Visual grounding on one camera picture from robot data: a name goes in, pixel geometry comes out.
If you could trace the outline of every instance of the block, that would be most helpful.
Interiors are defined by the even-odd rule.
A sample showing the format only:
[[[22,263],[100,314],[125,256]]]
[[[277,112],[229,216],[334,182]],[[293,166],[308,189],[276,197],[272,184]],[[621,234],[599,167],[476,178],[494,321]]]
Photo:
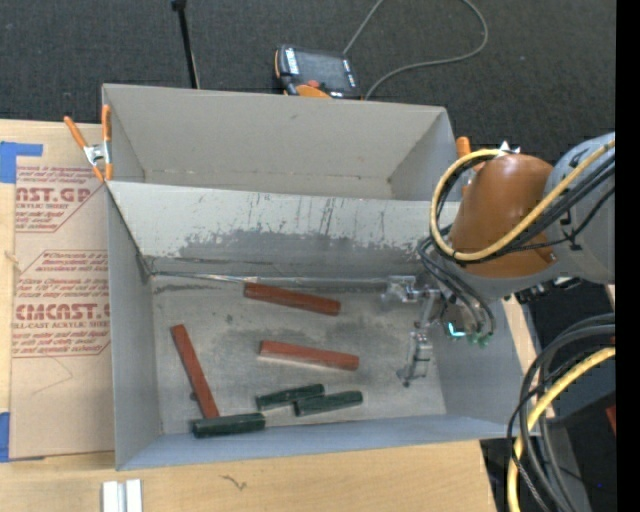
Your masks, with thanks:
[[[260,412],[195,420],[191,432],[197,438],[244,434],[264,430],[266,418]]]
[[[211,394],[211,389],[204,376],[187,329],[182,324],[174,325],[171,327],[171,336],[180,354],[180,359],[182,359],[182,364],[191,382],[191,387],[196,396],[198,406],[202,411],[202,415],[205,418],[220,416],[220,412]]]
[[[324,395],[324,386],[322,384],[310,384],[309,386],[284,389],[282,391],[276,391],[275,393],[257,396],[256,405],[259,410],[264,411],[275,407],[291,405],[296,400],[319,395]]]
[[[285,290],[277,286],[259,283],[246,283],[244,296],[249,299],[261,300],[290,308],[302,309],[323,315],[337,316],[340,313],[340,302],[317,295]]]
[[[260,342],[260,355],[272,359],[283,359],[348,371],[355,371],[360,366],[360,358],[353,354],[274,340],[262,340]]]
[[[309,416],[335,411],[346,407],[355,407],[363,402],[360,391],[343,391],[332,395],[312,396],[298,400],[294,404],[296,416]]]

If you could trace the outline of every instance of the dark green block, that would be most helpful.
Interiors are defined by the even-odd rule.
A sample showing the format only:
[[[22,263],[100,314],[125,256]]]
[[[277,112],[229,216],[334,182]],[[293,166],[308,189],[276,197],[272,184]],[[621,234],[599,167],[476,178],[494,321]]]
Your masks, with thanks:
[[[244,434],[263,430],[266,425],[262,413],[236,414],[234,416],[220,416],[218,418],[204,418],[195,420],[191,424],[191,432],[197,438],[224,436],[229,434]]]
[[[259,410],[264,411],[265,409],[289,405],[296,400],[320,395],[324,395],[324,386],[322,384],[311,384],[309,386],[285,389],[268,395],[258,396],[256,397],[256,404]]]
[[[294,407],[296,416],[308,416],[310,414],[344,409],[345,407],[354,407],[360,405],[362,401],[363,398],[360,391],[343,391],[333,395],[313,396],[298,400],[295,402]]]

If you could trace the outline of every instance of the table surface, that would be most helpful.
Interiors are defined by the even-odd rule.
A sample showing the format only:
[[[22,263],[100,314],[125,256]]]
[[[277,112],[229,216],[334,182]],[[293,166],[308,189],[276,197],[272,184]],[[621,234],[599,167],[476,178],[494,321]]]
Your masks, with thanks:
[[[0,308],[12,316],[15,188],[0,184]],[[505,312],[523,367],[535,352],[522,309]],[[0,331],[0,412],[9,409],[10,329]],[[494,512],[480,443],[464,441],[312,456],[115,471],[113,452],[0,464],[3,510],[99,511],[103,482],[141,479],[147,511],[470,510]]]

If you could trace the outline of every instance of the blue tape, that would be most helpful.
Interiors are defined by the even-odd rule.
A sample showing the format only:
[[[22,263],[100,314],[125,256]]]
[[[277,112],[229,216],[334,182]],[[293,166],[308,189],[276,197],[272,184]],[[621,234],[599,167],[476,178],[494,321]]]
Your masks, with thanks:
[[[42,148],[42,144],[0,141],[0,183],[15,183],[18,157],[42,156]]]
[[[0,413],[0,463],[9,462],[9,413]]]

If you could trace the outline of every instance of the black stand pole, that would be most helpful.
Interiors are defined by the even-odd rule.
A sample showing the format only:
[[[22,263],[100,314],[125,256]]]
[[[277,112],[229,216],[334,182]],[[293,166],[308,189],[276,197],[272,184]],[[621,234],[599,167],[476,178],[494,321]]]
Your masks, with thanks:
[[[191,51],[191,41],[189,40],[189,27],[187,26],[187,17],[184,10],[187,7],[187,0],[171,0],[171,8],[178,13],[180,20],[180,31],[182,32],[182,42],[184,44],[184,53],[187,57],[187,67],[189,68],[189,79],[191,80],[192,89],[200,89],[200,81],[196,73],[195,59]]]

